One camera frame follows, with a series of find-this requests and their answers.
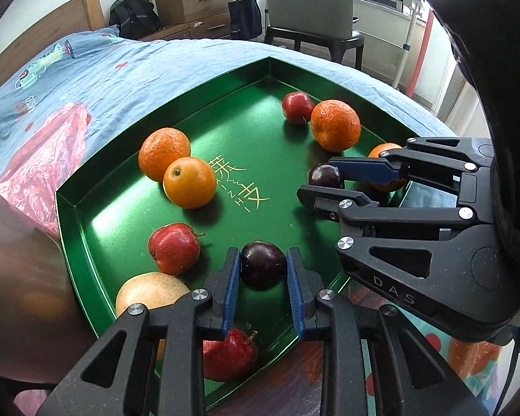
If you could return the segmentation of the dark plum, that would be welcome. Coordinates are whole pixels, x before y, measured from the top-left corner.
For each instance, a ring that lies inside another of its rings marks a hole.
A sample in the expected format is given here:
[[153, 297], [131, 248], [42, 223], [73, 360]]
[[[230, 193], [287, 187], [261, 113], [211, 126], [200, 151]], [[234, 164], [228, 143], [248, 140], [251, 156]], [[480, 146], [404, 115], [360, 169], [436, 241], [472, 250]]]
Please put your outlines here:
[[320, 187], [343, 189], [344, 182], [339, 169], [329, 163], [319, 163], [312, 167], [307, 176], [308, 184]]
[[286, 257], [275, 244], [251, 241], [240, 252], [240, 280], [245, 286], [264, 291], [276, 286], [286, 276]]

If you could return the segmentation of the red apple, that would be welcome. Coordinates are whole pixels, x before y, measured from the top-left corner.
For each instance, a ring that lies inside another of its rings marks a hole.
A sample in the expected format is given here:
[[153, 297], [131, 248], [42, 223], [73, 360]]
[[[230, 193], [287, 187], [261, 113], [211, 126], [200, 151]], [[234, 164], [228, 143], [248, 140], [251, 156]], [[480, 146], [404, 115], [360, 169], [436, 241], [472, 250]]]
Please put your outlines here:
[[147, 242], [148, 252], [158, 269], [169, 275], [189, 270], [200, 256], [199, 237], [189, 225], [173, 223], [157, 228]]
[[256, 334], [232, 328], [223, 341], [203, 341], [203, 376], [227, 382], [247, 373], [257, 359]]
[[284, 96], [281, 109], [289, 123], [307, 124], [311, 120], [314, 102], [304, 92], [291, 92]]

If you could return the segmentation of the yellow grapefruit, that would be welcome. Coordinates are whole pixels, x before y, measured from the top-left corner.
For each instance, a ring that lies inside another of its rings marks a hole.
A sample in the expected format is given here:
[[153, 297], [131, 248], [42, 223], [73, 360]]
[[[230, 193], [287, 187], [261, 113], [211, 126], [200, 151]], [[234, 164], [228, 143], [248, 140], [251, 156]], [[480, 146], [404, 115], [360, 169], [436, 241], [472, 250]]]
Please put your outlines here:
[[115, 300], [115, 315], [124, 313], [131, 304], [142, 303], [148, 309], [171, 305], [190, 289], [178, 278], [162, 273], [147, 272], [123, 283]]

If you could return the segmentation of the orange top mandarin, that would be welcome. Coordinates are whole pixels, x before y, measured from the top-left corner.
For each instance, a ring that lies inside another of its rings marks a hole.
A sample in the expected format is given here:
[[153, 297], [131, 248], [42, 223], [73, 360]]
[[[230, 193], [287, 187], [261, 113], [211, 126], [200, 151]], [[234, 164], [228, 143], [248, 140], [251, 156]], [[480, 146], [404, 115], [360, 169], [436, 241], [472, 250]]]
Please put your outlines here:
[[355, 146], [362, 133], [356, 111], [339, 99], [317, 103], [311, 114], [310, 128], [314, 140], [331, 152], [342, 152]]

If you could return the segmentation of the orange mandarin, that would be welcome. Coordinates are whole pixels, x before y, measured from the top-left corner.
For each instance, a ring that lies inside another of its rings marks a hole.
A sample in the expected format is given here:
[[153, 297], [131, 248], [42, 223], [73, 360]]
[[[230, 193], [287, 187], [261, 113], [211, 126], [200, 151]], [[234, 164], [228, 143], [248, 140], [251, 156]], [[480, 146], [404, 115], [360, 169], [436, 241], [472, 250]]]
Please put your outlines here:
[[356, 111], [339, 99], [317, 103], [311, 114], [310, 128], [314, 140], [331, 152], [342, 152], [355, 146], [362, 133]]
[[161, 182], [171, 163], [187, 156], [190, 156], [190, 140], [186, 134], [175, 128], [161, 128], [142, 143], [138, 164], [145, 176]]

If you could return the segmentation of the smooth orange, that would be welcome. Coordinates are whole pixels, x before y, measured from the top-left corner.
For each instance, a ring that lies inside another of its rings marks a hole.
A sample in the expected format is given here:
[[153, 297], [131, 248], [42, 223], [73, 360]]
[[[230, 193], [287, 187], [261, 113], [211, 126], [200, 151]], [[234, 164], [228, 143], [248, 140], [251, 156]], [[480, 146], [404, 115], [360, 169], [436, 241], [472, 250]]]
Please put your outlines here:
[[195, 209], [207, 205], [214, 197], [217, 179], [212, 167], [200, 158], [175, 160], [166, 170], [163, 190], [179, 208]]

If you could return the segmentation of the green metal tray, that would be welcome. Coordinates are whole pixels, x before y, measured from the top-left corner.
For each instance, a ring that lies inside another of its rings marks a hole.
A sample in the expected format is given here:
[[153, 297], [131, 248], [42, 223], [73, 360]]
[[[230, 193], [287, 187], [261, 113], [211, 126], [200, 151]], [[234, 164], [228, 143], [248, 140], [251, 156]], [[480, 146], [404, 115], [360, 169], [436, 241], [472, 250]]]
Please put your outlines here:
[[[315, 101], [339, 99], [358, 113], [362, 135], [349, 150], [352, 156], [412, 136], [410, 128], [358, 94], [273, 57], [223, 73], [157, 108], [96, 151], [56, 192], [66, 266], [94, 332], [112, 324], [121, 285], [156, 269], [147, 242], [170, 223], [188, 224], [202, 236], [200, 258], [182, 277], [189, 288], [223, 266], [230, 248], [250, 241], [297, 247], [326, 286], [345, 286], [334, 250], [337, 225], [297, 200], [309, 169], [329, 154], [309, 128], [285, 121], [281, 101], [293, 90]], [[183, 131], [193, 156], [215, 172], [216, 194], [204, 207], [177, 207], [158, 182], [141, 173], [142, 142], [167, 126]]]

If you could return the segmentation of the black steel electric kettle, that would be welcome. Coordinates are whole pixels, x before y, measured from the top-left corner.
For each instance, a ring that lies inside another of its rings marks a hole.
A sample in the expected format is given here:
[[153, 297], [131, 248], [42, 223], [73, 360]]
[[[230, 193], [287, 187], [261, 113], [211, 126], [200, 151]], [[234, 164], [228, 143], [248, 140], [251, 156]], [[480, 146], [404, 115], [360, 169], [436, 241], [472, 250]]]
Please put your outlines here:
[[0, 196], [0, 376], [57, 383], [94, 342], [60, 246]]

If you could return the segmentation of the grey office chair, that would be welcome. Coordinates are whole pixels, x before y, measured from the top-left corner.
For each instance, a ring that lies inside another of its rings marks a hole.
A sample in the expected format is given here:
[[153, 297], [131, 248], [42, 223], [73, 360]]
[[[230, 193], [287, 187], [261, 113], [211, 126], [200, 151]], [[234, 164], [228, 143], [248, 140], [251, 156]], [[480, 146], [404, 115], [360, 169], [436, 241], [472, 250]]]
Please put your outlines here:
[[355, 51], [354, 68], [363, 66], [363, 34], [354, 28], [353, 0], [267, 0], [268, 26], [264, 42], [275, 38], [325, 47], [340, 64], [346, 51]]

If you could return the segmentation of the pink plastic sheet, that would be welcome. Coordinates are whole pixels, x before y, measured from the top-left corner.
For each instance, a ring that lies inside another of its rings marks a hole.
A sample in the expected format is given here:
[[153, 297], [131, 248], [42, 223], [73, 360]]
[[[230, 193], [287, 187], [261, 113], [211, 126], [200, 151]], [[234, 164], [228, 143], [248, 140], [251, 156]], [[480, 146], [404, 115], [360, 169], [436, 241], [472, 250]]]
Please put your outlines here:
[[0, 196], [54, 239], [59, 237], [55, 194], [83, 162], [91, 120], [83, 103], [67, 103], [20, 147], [0, 176]]

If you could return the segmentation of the dark tote bag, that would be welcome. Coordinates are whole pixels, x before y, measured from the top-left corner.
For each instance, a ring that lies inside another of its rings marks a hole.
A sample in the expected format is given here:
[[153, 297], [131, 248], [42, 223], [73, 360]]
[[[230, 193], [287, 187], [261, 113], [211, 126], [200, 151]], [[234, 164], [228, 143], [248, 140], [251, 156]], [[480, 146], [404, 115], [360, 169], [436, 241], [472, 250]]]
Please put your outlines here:
[[263, 33], [262, 16], [256, 0], [234, 0], [228, 3], [230, 37], [250, 41]]

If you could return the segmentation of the wooden drawer cabinet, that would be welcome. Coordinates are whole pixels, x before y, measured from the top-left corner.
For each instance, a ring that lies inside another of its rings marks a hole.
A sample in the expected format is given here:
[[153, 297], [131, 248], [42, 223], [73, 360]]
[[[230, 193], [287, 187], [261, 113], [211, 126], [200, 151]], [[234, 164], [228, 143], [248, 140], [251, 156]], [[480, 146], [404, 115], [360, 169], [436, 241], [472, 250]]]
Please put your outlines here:
[[155, 0], [161, 29], [142, 41], [228, 38], [233, 0]]

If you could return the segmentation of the black backpack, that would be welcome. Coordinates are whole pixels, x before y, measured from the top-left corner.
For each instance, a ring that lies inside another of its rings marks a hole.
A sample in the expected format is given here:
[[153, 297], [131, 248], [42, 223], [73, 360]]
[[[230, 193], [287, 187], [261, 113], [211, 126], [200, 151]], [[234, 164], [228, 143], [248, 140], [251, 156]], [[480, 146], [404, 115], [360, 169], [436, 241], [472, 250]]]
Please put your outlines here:
[[116, 0], [110, 9], [109, 25], [116, 26], [119, 35], [139, 40], [161, 28], [161, 21], [150, 0]]

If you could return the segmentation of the wooden headboard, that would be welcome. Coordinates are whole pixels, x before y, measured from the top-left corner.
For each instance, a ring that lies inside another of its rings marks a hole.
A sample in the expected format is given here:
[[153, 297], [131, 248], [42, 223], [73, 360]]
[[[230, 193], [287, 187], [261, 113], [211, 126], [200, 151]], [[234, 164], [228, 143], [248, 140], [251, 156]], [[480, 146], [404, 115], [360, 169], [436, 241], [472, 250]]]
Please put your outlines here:
[[0, 87], [53, 42], [105, 26], [100, 0], [69, 0], [30, 26], [0, 54]]

